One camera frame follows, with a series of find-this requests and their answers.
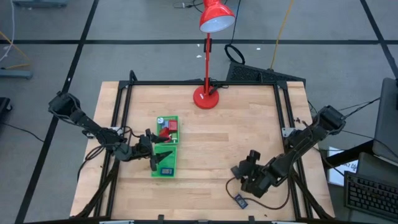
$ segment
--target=cable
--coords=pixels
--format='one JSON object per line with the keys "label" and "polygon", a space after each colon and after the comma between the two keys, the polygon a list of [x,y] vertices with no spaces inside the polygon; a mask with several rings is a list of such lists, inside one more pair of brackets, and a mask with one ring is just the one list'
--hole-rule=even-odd
{"label": "cable", "polygon": [[[125,128],[129,128],[129,129],[130,129],[129,131],[125,131],[125,132],[123,133],[123,134],[130,133],[130,136],[128,137],[128,140],[127,140],[127,144],[130,145],[131,136],[134,136],[134,137],[136,137],[136,138],[139,138],[139,136],[136,136],[136,135],[133,133],[132,129],[131,129],[129,126],[125,126]],[[85,164],[86,164],[88,161],[90,161],[90,160],[94,159],[95,157],[97,157],[98,155],[100,155],[100,154],[104,151],[104,149],[105,149],[107,146],[114,146],[114,145],[115,145],[115,143],[114,143],[114,144],[102,144],[102,145],[100,145],[100,146],[97,146],[97,147],[93,148],[93,149],[86,155],[85,160],[83,161],[83,163],[82,163],[81,166],[79,167],[79,170],[78,170],[78,172],[77,172],[77,181],[79,181],[79,177],[80,177],[80,172],[81,172],[81,170],[83,169],[83,167],[85,166]]]}
{"label": "cable", "polygon": [[277,51],[277,48],[278,48],[279,39],[280,39],[280,37],[281,37],[281,35],[282,35],[282,31],[283,31],[283,29],[284,29],[284,27],[285,27],[286,20],[287,20],[287,16],[289,15],[290,10],[292,9],[293,2],[294,2],[294,0],[290,0],[289,8],[287,9],[287,12],[286,12],[284,21],[282,22],[282,26],[281,26],[280,29],[279,29],[279,34],[278,34],[278,38],[276,39],[274,54],[273,54],[273,56],[272,56],[271,66],[269,67],[270,69],[272,69],[272,67],[274,66],[274,60],[275,60],[276,51]]}
{"label": "cable", "polygon": [[317,109],[312,105],[312,103],[311,103],[309,100],[307,100],[307,102],[308,102],[308,104],[311,106],[310,111],[312,111],[312,109],[314,109],[314,110],[315,110],[315,113],[318,114]]}
{"label": "cable", "polygon": [[[5,34],[3,34],[1,31],[0,31],[0,35],[2,35],[2,36],[10,43],[9,49],[11,48],[11,46],[14,47],[15,49],[18,50],[19,53],[21,53],[21,55],[23,55],[28,61],[30,61],[30,58],[29,58],[19,47],[17,47],[17,46],[13,43],[13,41],[11,41],[11,40],[10,40]],[[19,65],[13,65],[13,66],[6,67],[5,69],[7,70],[7,69],[12,69],[12,68],[26,67],[26,66],[29,66],[29,65],[30,65],[29,63],[22,63],[22,64],[19,64]]]}
{"label": "cable", "polygon": [[209,78],[209,80],[210,80],[210,85],[213,87],[210,90],[209,95],[212,95],[219,88],[229,88],[229,85],[225,85],[225,84],[215,84],[215,85],[211,84],[211,82],[218,82],[218,80],[215,78]]}
{"label": "cable", "polygon": [[15,16],[14,16],[14,3],[12,3],[12,0],[10,0],[11,3],[11,14],[12,14],[12,39],[11,39],[11,44],[8,47],[6,53],[0,58],[0,62],[7,57],[8,52],[11,50],[11,47],[14,43],[14,38],[15,38]]}
{"label": "cable", "polygon": [[196,0],[193,0],[192,2],[183,2],[183,1],[175,2],[175,3],[173,3],[173,8],[175,8],[175,9],[186,9],[186,8],[194,7],[198,12],[202,13],[203,11],[199,10],[197,8],[197,6],[202,5],[203,2],[199,3],[199,4],[195,4],[195,1]]}
{"label": "cable", "polygon": [[[231,42],[230,42],[229,44],[226,44],[226,45],[224,46],[224,51],[225,51],[226,56],[227,56],[232,62],[234,62],[234,63],[240,63],[241,65],[244,65],[244,64],[246,63],[246,61],[245,61],[245,59],[244,59],[244,56],[243,56],[242,52],[241,52],[237,47],[235,47],[235,46],[232,45],[232,43],[233,43],[233,41],[234,41],[234,36],[235,36],[236,23],[238,22],[238,15],[239,15],[239,8],[240,8],[240,6],[241,6],[241,0],[239,0],[238,8],[237,8],[237,10],[236,10],[235,23],[234,23],[234,30],[233,30],[233,32],[232,32]],[[235,51],[235,53],[241,58],[242,62],[238,62],[237,60],[235,60],[234,58],[232,58],[231,54],[229,54],[229,52],[228,52],[228,48],[229,48],[229,47],[232,48],[232,49]]]}
{"label": "cable", "polygon": [[15,49],[17,49],[18,52],[21,53],[21,55],[26,58],[26,60],[30,61],[30,58],[19,47],[13,44],[11,40],[5,34],[3,34],[3,32],[0,31],[0,35],[2,35],[5,38],[5,40],[9,42]]}
{"label": "cable", "polygon": [[363,135],[363,134],[354,133],[354,132],[351,132],[351,131],[344,131],[344,130],[341,130],[341,131],[342,131],[342,132],[345,132],[345,133],[350,133],[350,134],[354,134],[354,135],[357,135],[357,136],[361,136],[361,137],[373,139],[374,141],[377,141],[378,143],[382,144],[388,151],[390,151],[390,152],[398,159],[398,155],[397,155],[393,150],[391,150],[390,147],[388,147],[386,144],[384,144],[384,143],[383,143],[382,141],[380,141],[380,140],[377,140],[377,139],[375,139],[375,138],[372,138],[372,137],[370,137],[370,136],[366,136],[366,135]]}
{"label": "cable", "polygon": [[355,114],[356,112],[360,111],[361,109],[363,109],[363,108],[365,108],[365,107],[371,105],[372,103],[374,103],[374,102],[377,101],[377,100],[380,100],[380,98],[374,99],[374,100],[372,100],[372,101],[369,101],[369,102],[366,103],[365,105],[360,106],[359,108],[357,108],[357,109],[354,110],[353,112],[351,112],[351,113],[347,114],[346,116],[344,116],[344,119],[346,119],[346,118],[348,118],[349,116]]}
{"label": "cable", "polygon": [[363,105],[363,104],[365,104],[365,103],[370,103],[370,101],[363,102],[363,103],[359,103],[359,104],[353,105],[353,106],[348,106],[348,107],[346,107],[346,108],[339,109],[339,111],[347,110],[347,109],[350,109],[350,108],[353,108],[353,107],[356,107],[356,106],[361,106],[361,105]]}
{"label": "cable", "polygon": [[315,146],[312,146],[312,147],[318,151],[325,151],[325,152],[340,152],[340,151],[346,150],[346,149],[318,149]]}
{"label": "cable", "polygon": [[129,126],[125,126],[125,128],[130,129],[130,131],[126,131],[126,132],[124,132],[124,134],[125,134],[125,133],[130,133],[131,136],[134,136],[134,137],[136,137],[136,138],[139,138],[138,135],[135,135],[135,134],[133,133],[132,128],[130,128]]}
{"label": "cable", "polygon": [[35,135],[34,133],[32,133],[32,132],[30,132],[30,131],[28,131],[28,130],[25,130],[25,129],[22,129],[22,128],[18,128],[18,127],[15,127],[15,126],[11,125],[11,124],[6,124],[6,123],[3,123],[3,122],[0,123],[0,124],[3,124],[3,125],[6,125],[6,126],[9,126],[9,127],[18,129],[18,130],[23,131],[23,132],[26,132],[26,133],[29,133],[29,134],[31,134],[33,137],[35,137],[37,140],[39,140],[39,141],[41,141],[41,142],[44,142],[41,138],[37,137],[37,135]]}
{"label": "cable", "polygon": [[342,176],[344,176],[344,174],[343,174],[340,170],[336,169],[336,167],[333,167],[333,166],[326,160],[326,158],[323,156],[323,154],[321,153],[321,151],[320,151],[319,149],[317,149],[317,148],[315,148],[315,147],[313,147],[313,148],[316,149],[316,150],[319,152],[319,154],[321,155],[321,158],[322,158],[322,160],[324,161],[324,163],[326,163],[330,168],[334,169],[334,170],[337,171],[339,174],[341,174]]}
{"label": "cable", "polygon": [[[288,174],[287,174],[287,178],[288,178],[287,181],[291,181],[291,180],[290,180],[290,174],[291,174],[291,171],[292,171],[292,169],[293,169],[293,165],[294,165],[294,162],[293,162],[293,161],[295,160],[295,158],[296,158],[296,157],[294,157],[294,158],[292,159],[292,163],[290,164],[289,172],[288,172]],[[231,199],[235,200],[235,198],[231,195],[231,193],[230,193],[229,190],[228,190],[228,184],[229,184],[233,179],[235,179],[235,177],[229,179],[229,180],[225,183],[225,191],[226,191],[226,193],[229,195],[229,197],[230,197]],[[283,204],[280,205],[280,206],[278,206],[278,207],[270,207],[270,206],[268,206],[268,205],[264,205],[263,203],[261,203],[261,202],[255,200],[255,199],[253,199],[253,198],[244,197],[243,199],[248,200],[248,201],[255,202],[255,203],[257,203],[258,205],[260,205],[260,206],[262,206],[262,207],[264,207],[264,208],[267,208],[267,209],[269,209],[269,210],[280,210],[280,209],[284,208],[284,207],[287,205],[287,202],[289,202],[289,198],[290,198],[290,184],[288,183],[288,184],[287,184],[287,196],[286,196],[286,199],[285,199],[285,201],[283,202]]]}

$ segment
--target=black keyboard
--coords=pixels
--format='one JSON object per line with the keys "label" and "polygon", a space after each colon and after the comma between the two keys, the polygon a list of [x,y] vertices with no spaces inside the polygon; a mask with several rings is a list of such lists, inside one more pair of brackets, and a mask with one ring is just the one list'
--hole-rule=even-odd
{"label": "black keyboard", "polygon": [[345,206],[398,222],[398,186],[352,172],[344,173]]}

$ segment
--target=wooden table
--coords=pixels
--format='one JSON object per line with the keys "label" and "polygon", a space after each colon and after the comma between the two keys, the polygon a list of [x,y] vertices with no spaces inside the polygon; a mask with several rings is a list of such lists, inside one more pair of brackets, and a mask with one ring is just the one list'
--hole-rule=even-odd
{"label": "wooden table", "polygon": [[[288,85],[294,118],[311,123],[303,83]],[[111,124],[117,87],[118,82],[102,84],[94,116],[101,126]],[[147,159],[122,162],[112,219],[156,220],[158,214],[164,214],[166,220],[248,220],[249,215],[254,215],[256,220],[294,220],[291,201],[276,211],[251,202],[242,210],[225,191],[226,181],[233,176],[230,168],[245,159],[250,149],[261,153],[258,164],[266,164],[283,152],[273,87],[220,89],[220,102],[211,110],[201,110],[193,103],[196,87],[133,86],[127,125],[136,134],[143,133],[146,128],[155,132],[158,116],[175,114],[180,118],[176,178],[152,178]],[[280,96],[285,109],[282,91]],[[121,103],[119,122],[123,106]],[[97,140],[88,140],[86,153],[97,145]],[[71,215],[80,212],[97,190],[103,159],[104,153],[89,161],[82,170]],[[308,151],[303,156],[303,166],[309,190],[325,211],[334,216],[319,153],[314,149]],[[229,184],[233,195],[239,192],[244,197],[254,197],[239,189],[238,181]],[[259,201],[276,207],[286,196],[287,182],[284,182],[278,188],[271,187]],[[108,193],[104,195],[101,214],[104,214],[107,198]],[[302,216],[305,216],[300,191],[298,198]]]}

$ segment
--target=aluminum frame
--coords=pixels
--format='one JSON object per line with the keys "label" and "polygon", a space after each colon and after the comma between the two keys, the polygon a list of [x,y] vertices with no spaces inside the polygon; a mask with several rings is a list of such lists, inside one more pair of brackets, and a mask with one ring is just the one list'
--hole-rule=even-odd
{"label": "aluminum frame", "polygon": [[[286,110],[287,110],[287,115],[289,119],[289,124],[291,128],[294,128],[294,119],[293,119],[293,111],[292,107],[290,104],[290,97],[289,97],[289,91],[287,89],[287,82],[286,81],[272,81],[272,82],[253,82],[253,81],[228,81],[228,82],[223,82],[223,81],[217,81],[217,82],[212,82],[215,85],[265,85],[265,86],[273,86],[274,89],[274,94],[275,94],[275,103],[276,103],[276,108],[277,108],[277,113],[278,113],[278,119],[279,119],[279,126],[280,126],[280,134],[282,138],[282,142],[284,141],[283,134],[282,134],[282,128],[285,128],[285,123],[284,123],[284,115],[282,111],[282,104],[280,102],[280,95],[279,95],[279,88],[283,89],[284,92],[284,99],[286,102]],[[123,116],[122,116],[122,126],[126,125],[127,117],[128,117],[128,110],[129,110],[129,104],[130,104],[130,99],[131,99],[131,93],[132,93],[132,88],[134,85],[202,85],[203,81],[138,81],[135,78],[135,75],[132,76],[132,73],[130,73],[130,80],[126,81],[119,81],[119,86],[118,86],[118,93],[116,94],[116,102],[114,106],[114,111],[113,111],[113,118],[112,118],[112,124],[116,125],[117,123],[117,116],[119,113],[120,109],[120,102],[121,102],[121,95],[123,93],[123,90],[127,88],[127,95],[126,95],[126,100],[124,104],[124,111],[123,111]],[[110,161],[110,155],[106,155],[104,158],[104,166],[103,170],[101,173],[101,182],[103,182],[104,178],[106,177],[106,170],[109,168],[109,161]],[[303,164],[302,160],[300,159],[297,162],[297,169],[299,176],[301,180],[304,183],[307,183],[305,180],[305,173],[303,169]],[[108,202],[107,202],[107,208],[106,208],[106,217],[111,217],[112,215],[112,209],[113,209],[113,203],[114,203],[114,195],[116,191],[116,182],[117,182],[117,176],[111,183],[111,188],[109,190],[109,197],[108,197]],[[297,189],[296,185],[293,181],[288,180],[288,184],[290,185],[290,191],[291,191],[291,197],[292,197],[292,203],[293,203],[293,208],[294,208],[294,213],[295,213],[295,219],[298,220],[302,218],[301,216],[301,211],[300,211],[300,205],[299,205],[299,198],[297,195]],[[305,211],[307,214],[307,218],[313,218],[312,214],[312,209],[311,205],[309,204],[308,200],[304,197],[304,205],[305,205]],[[102,199],[98,202],[98,204],[95,207],[95,216],[100,215],[100,210],[101,210],[101,204],[102,204]],[[142,220],[145,223],[148,222],[154,222],[157,223],[158,220]]]}

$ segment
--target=red component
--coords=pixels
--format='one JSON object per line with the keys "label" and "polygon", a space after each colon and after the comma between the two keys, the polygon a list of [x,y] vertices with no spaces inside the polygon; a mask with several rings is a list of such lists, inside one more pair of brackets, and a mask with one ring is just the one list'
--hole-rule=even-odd
{"label": "red component", "polygon": [[217,91],[211,95],[206,95],[205,88],[199,86],[193,93],[193,102],[201,109],[212,109],[217,105],[219,97]]}
{"label": "red component", "polygon": [[170,134],[169,128],[162,128],[162,129],[159,131],[159,136],[161,136],[161,137],[167,137],[167,138],[169,138],[169,134]]}
{"label": "red component", "polygon": [[176,120],[169,120],[169,131],[176,132],[178,129],[178,124]]}

